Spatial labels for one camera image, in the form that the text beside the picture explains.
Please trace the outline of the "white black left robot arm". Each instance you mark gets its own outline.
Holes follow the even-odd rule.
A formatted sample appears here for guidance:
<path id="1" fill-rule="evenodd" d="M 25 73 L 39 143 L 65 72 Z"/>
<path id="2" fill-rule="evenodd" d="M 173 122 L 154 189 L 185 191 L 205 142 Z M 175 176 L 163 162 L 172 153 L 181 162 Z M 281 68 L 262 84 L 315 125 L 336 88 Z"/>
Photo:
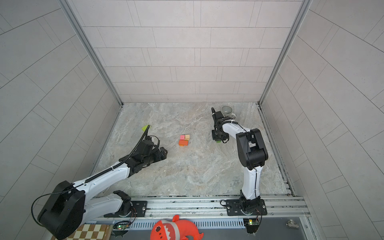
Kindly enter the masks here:
<path id="1" fill-rule="evenodd" d="M 104 197 L 98 195 L 113 184 L 125 180 L 143 168 L 167 158 L 168 151 L 145 137 L 132 153 L 111 167 L 74 183 L 63 181 L 48 195 L 35 222 L 56 239 L 63 240 L 84 223 L 98 217 L 131 217 L 131 197 L 121 190 Z"/>

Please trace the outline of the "red wooden block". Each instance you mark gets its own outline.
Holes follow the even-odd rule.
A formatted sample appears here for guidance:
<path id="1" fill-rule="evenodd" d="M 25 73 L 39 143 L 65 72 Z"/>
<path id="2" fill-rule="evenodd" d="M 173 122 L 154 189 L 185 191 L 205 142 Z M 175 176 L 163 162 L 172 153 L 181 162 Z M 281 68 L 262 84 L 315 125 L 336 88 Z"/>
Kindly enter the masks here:
<path id="1" fill-rule="evenodd" d="M 189 144 L 188 140 L 179 140 L 179 146 L 187 146 Z"/>

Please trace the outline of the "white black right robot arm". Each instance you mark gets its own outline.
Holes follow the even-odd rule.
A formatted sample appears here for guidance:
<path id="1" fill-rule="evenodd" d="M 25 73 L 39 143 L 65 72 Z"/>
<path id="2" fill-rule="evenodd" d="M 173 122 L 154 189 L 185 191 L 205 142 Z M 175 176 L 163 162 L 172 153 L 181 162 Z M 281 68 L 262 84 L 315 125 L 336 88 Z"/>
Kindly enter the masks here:
<path id="1" fill-rule="evenodd" d="M 261 199 L 259 185 L 261 173 L 269 155 L 262 133 L 259 129 L 242 127 L 222 112 L 212 110 L 214 141 L 228 142 L 233 137 L 237 143 L 238 157 L 244 167 L 244 182 L 240 194 L 240 209 L 246 214 L 266 215 L 264 200 Z"/>

